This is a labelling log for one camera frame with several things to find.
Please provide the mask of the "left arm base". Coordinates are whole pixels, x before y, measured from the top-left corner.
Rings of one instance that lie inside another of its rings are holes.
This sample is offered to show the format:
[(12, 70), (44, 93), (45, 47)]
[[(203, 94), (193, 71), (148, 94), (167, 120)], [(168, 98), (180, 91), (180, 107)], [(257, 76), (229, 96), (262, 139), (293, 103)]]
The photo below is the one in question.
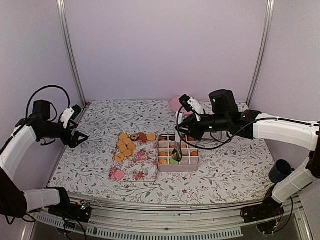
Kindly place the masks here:
[(91, 217), (92, 208), (87, 202), (81, 200), (72, 203), (69, 195), (63, 187), (49, 187), (58, 190), (60, 203), (48, 207), (48, 213), (62, 218), (68, 218), (82, 223), (88, 223)]

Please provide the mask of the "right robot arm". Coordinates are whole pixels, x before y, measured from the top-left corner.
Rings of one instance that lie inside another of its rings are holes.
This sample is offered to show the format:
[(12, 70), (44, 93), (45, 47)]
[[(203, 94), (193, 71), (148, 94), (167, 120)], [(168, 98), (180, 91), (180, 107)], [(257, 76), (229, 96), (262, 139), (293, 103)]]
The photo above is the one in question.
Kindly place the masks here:
[(200, 141), (204, 133), (229, 132), (232, 137), (272, 140), (296, 145), (310, 151), (306, 160), (288, 177), (277, 183), (259, 206), (262, 218), (269, 218), (289, 197), (320, 177), (320, 124), (272, 116), (257, 110), (239, 111), (231, 90), (221, 89), (209, 94), (212, 114), (205, 113), (195, 98), (184, 94), (179, 102), (192, 115), (176, 123), (183, 133)]

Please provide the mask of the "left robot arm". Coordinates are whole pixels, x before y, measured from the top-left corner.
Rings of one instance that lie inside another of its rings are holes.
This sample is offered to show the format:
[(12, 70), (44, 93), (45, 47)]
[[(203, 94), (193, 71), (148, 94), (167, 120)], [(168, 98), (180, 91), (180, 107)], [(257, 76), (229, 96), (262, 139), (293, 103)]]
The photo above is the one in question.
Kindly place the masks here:
[(88, 140), (88, 135), (77, 131), (75, 119), (82, 109), (67, 101), (67, 108), (62, 114), (51, 118), (51, 111), (56, 108), (50, 101), (33, 98), (39, 92), (50, 89), (46, 85), (36, 90), (29, 98), (25, 116), (16, 125), (4, 146), (0, 150), (0, 213), (5, 217), (22, 219), (29, 213), (44, 208), (55, 208), (63, 217), (74, 213), (67, 191), (63, 187), (20, 190), (15, 184), (15, 175), (26, 152), (34, 143), (47, 146), (57, 139), (71, 149)]

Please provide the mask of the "floral cookie tray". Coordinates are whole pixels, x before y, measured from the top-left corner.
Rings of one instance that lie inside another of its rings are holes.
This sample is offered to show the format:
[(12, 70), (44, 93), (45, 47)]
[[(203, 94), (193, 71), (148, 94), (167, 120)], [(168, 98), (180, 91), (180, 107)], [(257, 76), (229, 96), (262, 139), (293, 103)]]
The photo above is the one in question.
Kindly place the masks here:
[[(139, 134), (138, 141), (132, 141), (130, 136)], [(134, 132), (118, 135), (113, 154), (113, 163), (109, 170), (109, 179), (122, 182), (155, 182), (158, 175), (158, 142), (147, 141), (147, 135), (154, 133)], [(123, 171), (125, 177), (115, 180), (114, 173)]]

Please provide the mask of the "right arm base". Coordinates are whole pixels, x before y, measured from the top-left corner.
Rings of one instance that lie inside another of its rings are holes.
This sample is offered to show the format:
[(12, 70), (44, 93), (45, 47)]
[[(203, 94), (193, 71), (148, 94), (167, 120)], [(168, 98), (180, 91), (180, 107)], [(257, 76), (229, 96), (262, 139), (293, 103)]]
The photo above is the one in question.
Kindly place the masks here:
[(240, 215), (245, 223), (281, 216), (284, 213), (285, 211), (282, 204), (272, 198), (266, 198), (262, 203), (257, 205), (245, 206), (240, 211)]

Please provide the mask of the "metal tongs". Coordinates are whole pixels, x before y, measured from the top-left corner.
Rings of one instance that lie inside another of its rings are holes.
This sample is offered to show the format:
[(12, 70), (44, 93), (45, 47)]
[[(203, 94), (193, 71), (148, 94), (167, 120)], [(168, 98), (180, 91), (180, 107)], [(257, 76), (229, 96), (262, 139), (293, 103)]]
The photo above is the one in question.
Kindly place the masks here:
[[(176, 123), (179, 117), (183, 119), (183, 115), (181, 115), (179, 111), (176, 112), (175, 117), (176, 117)], [(183, 153), (181, 149), (180, 132), (175, 130), (175, 140), (174, 140), (174, 149), (172, 151), (172, 159), (178, 162), (181, 162), (182, 158), (183, 158)]]

